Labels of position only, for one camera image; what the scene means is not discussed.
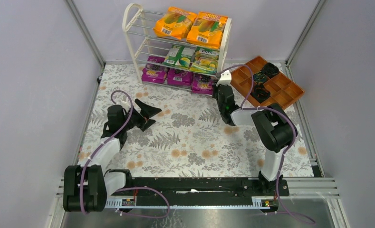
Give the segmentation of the purple grape candy bag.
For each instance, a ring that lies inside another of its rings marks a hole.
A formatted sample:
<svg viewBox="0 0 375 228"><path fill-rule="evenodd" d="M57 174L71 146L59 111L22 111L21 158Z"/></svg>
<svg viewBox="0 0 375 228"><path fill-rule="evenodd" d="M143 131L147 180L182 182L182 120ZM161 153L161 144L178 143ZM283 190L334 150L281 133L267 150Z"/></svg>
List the purple grape candy bag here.
<svg viewBox="0 0 375 228"><path fill-rule="evenodd" d="M193 82L193 73L170 68L167 75L167 83L173 86L190 86Z"/></svg>
<svg viewBox="0 0 375 228"><path fill-rule="evenodd" d="M211 76L194 74L193 81L191 85L192 93L202 94L202 95L212 95L213 94L213 82Z"/></svg>
<svg viewBox="0 0 375 228"><path fill-rule="evenodd" d="M164 57L149 56L148 62L142 70L142 81L164 84L169 68L162 66Z"/></svg>

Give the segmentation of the green Fox's candy bag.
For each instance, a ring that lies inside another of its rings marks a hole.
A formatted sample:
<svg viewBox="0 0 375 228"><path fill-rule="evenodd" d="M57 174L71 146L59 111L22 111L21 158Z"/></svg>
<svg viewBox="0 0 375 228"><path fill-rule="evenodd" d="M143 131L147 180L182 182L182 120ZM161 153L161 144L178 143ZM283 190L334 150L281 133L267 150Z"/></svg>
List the green Fox's candy bag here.
<svg viewBox="0 0 375 228"><path fill-rule="evenodd" d="M189 70L195 73L216 74L219 55L219 51L197 47Z"/></svg>

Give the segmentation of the orange compartment tray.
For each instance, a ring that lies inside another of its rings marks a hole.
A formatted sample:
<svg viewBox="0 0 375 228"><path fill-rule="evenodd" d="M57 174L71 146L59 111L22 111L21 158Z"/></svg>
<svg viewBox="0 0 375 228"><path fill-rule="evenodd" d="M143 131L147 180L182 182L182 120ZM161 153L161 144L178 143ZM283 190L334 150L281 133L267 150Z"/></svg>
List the orange compartment tray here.
<svg viewBox="0 0 375 228"><path fill-rule="evenodd" d="M231 85L245 97L250 91L251 76L260 72L264 65L267 64L261 56L257 56L254 59L246 63L246 66L240 66L231 71L232 81ZM301 98L305 91L290 80L281 71L275 76L267 78L264 82L265 89L270 92L270 97L263 101L258 102L253 96L249 96L247 101L253 106L268 106L272 103L277 103L283 110L286 110L293 105L299 98Z"/></svg>

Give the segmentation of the white metal shelf rack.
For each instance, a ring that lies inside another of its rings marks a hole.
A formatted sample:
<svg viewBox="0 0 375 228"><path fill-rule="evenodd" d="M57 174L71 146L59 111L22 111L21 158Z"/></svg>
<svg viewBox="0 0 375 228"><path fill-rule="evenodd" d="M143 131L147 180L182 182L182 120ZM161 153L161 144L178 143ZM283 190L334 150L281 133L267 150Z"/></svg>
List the white metal shelf rack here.
<svg viewBox="0 0 375 228"><path fill-rule="evenodd" d="M191 91L191 86L170 85L166 78L163 83L155 83L142 80L145 64L150 64L149 57L165 58L172 45L180 45L195 50L197 47L203 48L187 41L174 37L158 37L153 28L157 20L165 15L165 12L149 11L138 3L130 3L125 11L122 21L122 31L127 43L129 53L132 58L137 80L143 85L163 86L184 91Z"/></svg>

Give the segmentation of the green candy bag underneath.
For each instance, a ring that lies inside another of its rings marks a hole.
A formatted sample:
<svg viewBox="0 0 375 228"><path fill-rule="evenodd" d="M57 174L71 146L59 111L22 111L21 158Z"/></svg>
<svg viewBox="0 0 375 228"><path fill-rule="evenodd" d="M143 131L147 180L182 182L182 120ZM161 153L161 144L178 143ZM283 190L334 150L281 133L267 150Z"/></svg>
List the green candy bag underneath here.
<svg viewBox="0 0 375 228"><path fill-rule="evenodd" d="M163 64L181 69L189 69L195 50L189 47L173 44L167 53Z"/></svg>

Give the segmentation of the orange mango candy bag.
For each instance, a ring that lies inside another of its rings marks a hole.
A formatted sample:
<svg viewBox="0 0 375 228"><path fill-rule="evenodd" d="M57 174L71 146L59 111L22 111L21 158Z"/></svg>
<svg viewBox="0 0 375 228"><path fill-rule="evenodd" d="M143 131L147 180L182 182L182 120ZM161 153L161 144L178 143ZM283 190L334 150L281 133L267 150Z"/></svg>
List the orange mango candy bag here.
<svg viewBox="0 0 375 228"><path fill-rule="evenodd" d="M227 16L201 11L198 13L186 39L192 44L219 49L227 20Z"/></svg>
<svg viewBox="0 0 375 228"><path fill-rule="evenodd" d="M165 15L156 21L154 34L158 37L185 39L196 18L196 13L171 6Z"/></svg>

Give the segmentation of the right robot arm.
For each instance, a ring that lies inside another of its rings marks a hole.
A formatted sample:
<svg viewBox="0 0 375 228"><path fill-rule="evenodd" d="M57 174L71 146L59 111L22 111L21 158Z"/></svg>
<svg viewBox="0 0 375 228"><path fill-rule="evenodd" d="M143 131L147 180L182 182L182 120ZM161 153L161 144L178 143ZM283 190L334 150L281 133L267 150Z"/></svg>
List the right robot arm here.
<svg viewBox="0 0 375 228"><path fill-rule="evenodd" d="M298 135L296 126L277 103L268 106L241 108L235 102L229 85L214 85L212 97L222 120L231 126L253 126L266 148L265 163L259 179L276 182L281 176L283 158Z"/></svg>

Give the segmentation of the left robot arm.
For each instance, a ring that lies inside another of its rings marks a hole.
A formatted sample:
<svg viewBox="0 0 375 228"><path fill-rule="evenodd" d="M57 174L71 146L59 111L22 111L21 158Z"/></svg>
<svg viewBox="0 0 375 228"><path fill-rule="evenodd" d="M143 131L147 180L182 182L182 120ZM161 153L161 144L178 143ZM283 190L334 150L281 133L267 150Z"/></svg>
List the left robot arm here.
<svg viewBox="0 0 375 228"><path fill-rule="evenodd" d="M156 121L153 117L162 110L135 99L140 108L122 102L107 109L107 122L97 150L77 165L68 166L64 174L63 208L67 212L100 212L108 196L126 186L128 171L105 171L112 157L121 151L127 132L135 127L142 132Z"/></svg>

